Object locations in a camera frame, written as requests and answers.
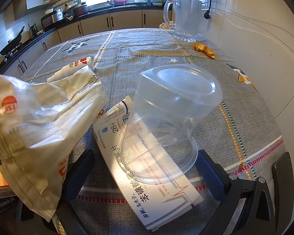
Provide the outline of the white striped plastic bag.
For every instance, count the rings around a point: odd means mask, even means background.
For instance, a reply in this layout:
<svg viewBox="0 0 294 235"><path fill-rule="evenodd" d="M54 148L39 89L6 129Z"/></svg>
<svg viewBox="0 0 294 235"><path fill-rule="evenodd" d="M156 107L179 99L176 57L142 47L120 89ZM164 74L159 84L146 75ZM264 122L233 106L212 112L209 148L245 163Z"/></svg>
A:
<svg viewBox="0 0 294 235"><path fill-rule="evenodd" d="M52 83L0 75L0 172L47 221L59 203L70 153L107 103L87 66Z"/></svg>

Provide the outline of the clear plastic container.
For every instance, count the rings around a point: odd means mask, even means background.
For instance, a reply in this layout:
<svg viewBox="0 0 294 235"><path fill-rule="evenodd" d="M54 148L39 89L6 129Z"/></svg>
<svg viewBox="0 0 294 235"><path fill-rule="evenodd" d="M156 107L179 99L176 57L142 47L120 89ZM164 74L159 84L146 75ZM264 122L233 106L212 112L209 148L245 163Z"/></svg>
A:
<svg viewBox="0 0 294 235"><path fill-rule="evenodd" d="M143 122L185 174L198 157L192 132L221 101L221 86L207 70L162 65L140 73L130 122Z"/></svg>

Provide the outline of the white medicine box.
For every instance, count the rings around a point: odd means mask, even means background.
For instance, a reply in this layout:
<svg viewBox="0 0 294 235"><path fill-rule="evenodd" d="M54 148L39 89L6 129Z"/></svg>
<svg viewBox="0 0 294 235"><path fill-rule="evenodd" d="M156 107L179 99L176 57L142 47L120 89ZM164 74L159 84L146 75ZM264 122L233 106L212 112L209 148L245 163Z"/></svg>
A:
<svg viewBox="0 0 294 235"><path fill-rule="evenodd" d="M133 125L129 96L93 124L96 142L122 195L148 230L203 202L143 122Z"/></svg>

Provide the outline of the white spray bottle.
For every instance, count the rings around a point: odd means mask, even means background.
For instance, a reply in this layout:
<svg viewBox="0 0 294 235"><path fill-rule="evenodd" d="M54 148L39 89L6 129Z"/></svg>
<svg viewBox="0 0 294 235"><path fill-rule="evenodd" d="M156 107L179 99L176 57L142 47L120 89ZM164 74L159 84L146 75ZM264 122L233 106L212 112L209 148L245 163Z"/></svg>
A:
<svg viewBox="0 0 294 235"><path fill-rule="evenodd" d="M81 60L77 60L73 63L65 65L59 71L57 71L55 74L49 77L47 79L47 82L50 83L50 82L64 79L68 76L72 76L75 72L77 72L78 70L80 70L81 68L85 66L88 66L90 69L94 70L92 57L90 56L85 57L85 58L82 58Z"/></svg>

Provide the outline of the grey patterned tablecloth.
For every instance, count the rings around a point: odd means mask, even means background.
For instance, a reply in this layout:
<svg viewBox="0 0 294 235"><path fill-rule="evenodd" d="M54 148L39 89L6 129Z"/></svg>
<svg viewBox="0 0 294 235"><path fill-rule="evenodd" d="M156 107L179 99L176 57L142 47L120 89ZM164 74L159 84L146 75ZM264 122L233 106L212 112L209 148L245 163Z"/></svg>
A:
<svg viewBox="0 0 294 235"><path fill-rule="evenodd" d="M269 108L213 43L210 59L171 30L63 41L22 76L55 83L92 57L107 100L70 161L91 161L57 216L67 234L282 234L293 211L289 154Z"/></svg>

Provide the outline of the black frying pan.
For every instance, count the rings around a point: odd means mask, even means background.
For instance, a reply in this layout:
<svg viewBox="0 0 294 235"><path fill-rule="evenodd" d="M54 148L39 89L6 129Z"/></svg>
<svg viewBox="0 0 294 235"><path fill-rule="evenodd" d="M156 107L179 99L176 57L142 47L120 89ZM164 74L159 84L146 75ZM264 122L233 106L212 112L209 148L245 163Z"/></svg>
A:
<svg viewBox="0 0 294 235"><path fill-rule="evenodd" d="M5 56L6 54L10 53L16 46L19 45L19 43L21 42L21 38L22 38L22 33L24 31L24 26L22 26L20 32L18 33L18 35L11 40L1 51L0 54L2 56Z"/></svg>

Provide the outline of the silver rice cooker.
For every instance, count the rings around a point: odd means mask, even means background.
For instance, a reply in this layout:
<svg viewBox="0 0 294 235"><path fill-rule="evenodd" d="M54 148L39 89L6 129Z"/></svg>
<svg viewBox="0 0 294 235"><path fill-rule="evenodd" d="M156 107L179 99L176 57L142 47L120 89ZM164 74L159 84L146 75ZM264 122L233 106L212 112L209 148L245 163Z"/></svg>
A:
<svg viewBox="0 0 294 235"><path fill-rule="evenodd" d="M64 19L63 9L56 9L41 18L41 25L43 29L46 29Z"/></svg>

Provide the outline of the dark cooking pot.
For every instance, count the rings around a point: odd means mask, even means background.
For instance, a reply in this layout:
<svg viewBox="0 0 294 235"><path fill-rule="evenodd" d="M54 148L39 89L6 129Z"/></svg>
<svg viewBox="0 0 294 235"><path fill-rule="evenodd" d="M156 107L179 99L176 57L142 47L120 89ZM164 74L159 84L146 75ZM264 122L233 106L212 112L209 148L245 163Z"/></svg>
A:
<svg viewBox="0 0 294 235"><path fill-rule="evenodd" d="M64 14L68 20L88 14L89 9L85 2L65 5Z"/></svg>

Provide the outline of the orange peel pieces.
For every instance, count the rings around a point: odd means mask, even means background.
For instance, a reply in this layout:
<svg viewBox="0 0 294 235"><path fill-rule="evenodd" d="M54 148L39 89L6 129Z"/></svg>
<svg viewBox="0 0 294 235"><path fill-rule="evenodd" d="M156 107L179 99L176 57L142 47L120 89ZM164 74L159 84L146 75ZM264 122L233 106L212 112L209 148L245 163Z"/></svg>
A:
<svg viewBox="0 0 294 235"><path fill-rule="evenodd" d="M207 45L203 44L203 43L194 42L193 43L193 48L197 52L204 53L210 59L215 59L216 58L214 51L211 48L209 48Z"/></svg>

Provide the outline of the clear glass pitcher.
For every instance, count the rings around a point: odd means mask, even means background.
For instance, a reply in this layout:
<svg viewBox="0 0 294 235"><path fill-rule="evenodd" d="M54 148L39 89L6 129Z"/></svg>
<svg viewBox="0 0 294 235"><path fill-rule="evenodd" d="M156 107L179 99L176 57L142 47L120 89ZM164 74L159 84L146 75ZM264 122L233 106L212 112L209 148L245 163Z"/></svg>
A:
<svg viewBox="0 0 294 235"><path fill-rule="evenodd" d="M174 23L168 18L169 7L175 9ZM195 42L199 38L199 23L202 2L198 0L167 0L163 8L163 19L168 27L174 28L174 38Z"/></svg>

